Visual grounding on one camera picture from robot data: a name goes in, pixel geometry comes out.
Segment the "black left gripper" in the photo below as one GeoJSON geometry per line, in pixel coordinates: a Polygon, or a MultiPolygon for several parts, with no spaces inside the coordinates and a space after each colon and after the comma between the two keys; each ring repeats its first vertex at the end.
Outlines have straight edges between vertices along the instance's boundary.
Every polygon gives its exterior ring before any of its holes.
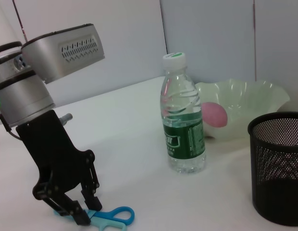
{"type": "Polygon", "coordinates": [[[99,198],[94,195],[100,184],[93,152],[80,151],[73,145],[53,110],[17,126],[16,132],[39,170],[39,180],[32,191],[34,197],[60,216],[72,216],[78,225],[90,225],[91,220],[79,202],[65,193],[81,184],[88,209],[102,209],[99,198]]]}

